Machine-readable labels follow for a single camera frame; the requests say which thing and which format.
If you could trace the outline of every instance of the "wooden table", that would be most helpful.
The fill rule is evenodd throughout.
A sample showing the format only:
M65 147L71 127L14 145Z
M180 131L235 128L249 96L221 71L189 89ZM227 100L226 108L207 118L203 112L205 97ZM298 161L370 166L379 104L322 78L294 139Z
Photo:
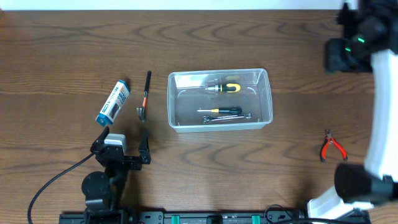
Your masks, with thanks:
M89 154L95 122L118 79L132 95L111 126L132 154L143 129L152 164L131 172L123 203L167 211L302 207L333 185L339 152L319 161L332 129L350 162L362 162L373 113L370 74L325 75L323 44L340 36L332 11L47 11L0 18L0 222L26 223L30 200L54 175ZM265 68L273 122L261 130L177 134L167 121L174 71ZM138 120L152 70L148 121ZM39 197L34 223L82 211L90 159ZM398 206L371 211L397 223Z

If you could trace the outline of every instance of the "blue and white box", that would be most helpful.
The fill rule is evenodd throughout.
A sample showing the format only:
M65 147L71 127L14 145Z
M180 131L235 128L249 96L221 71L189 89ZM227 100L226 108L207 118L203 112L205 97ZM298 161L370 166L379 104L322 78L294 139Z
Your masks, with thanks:
M104 127L107 124L113 124L116 116L120 112L127 97L130 95L130 89L125 81L119 80L114 86L110 96L99 112L96 120Z

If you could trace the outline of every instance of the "screwdriver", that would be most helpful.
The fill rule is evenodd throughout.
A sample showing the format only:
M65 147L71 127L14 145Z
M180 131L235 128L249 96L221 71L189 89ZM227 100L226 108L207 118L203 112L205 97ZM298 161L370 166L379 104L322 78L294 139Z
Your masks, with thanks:
M217 108L217 109L211 109L211 110L197 110L197 112L212 112L212 113L225 113L225 114L241 114L242 109L241 108Z
M227 92L227 93L236 93L241 90L241 85L237 83L227 83L222 85L208 86L206 87L208 91L214 92Z

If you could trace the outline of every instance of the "wood grain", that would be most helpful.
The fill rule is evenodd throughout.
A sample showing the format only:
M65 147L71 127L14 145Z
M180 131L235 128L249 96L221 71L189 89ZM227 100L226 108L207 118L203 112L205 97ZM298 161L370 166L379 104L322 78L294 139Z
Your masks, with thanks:
M112 133L137 153L150 133L152 164L131 172L126 205L181 210L302 206L333 185L341 162L319 162L323 130L363 161L373 113L370 74L323 72L323 44L339 37L333 11L5 12L0 20L0 223L26 223L30 200L89 153L95 117L120 78L132 81ZM167 121L167 77L175 71L265 68L274 120L262 130L177 134ZM152 70L148 122L135 108ZM35 223L82 211L90 159L37 200ZM371 211L397 223L397 205Z

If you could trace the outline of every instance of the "pliers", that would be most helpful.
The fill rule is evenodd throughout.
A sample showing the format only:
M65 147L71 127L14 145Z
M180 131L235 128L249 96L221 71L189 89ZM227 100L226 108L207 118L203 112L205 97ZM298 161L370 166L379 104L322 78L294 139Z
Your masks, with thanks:
M326 134L326 137L325 137L325 142L323 143L323 145L322 145L322 149L321 149L321 151L320 151L320 157L321 157L321 162L326 162L326 150L328 150L328 146L329 146L329 143L333 143L335 146L336 146L336 148L341 152L341 155L343 156L343 160L344 161L347 161L347 159L348 159L348 157L347 157L347 152L345 151L345 149L343 148L343 146L341 146L341 144L339 144L337 141L336 141L336 139L333 137L333 135L331 135L331 131L330 130L328 130L327 132L326 132L326 130L325 130L325 134Z

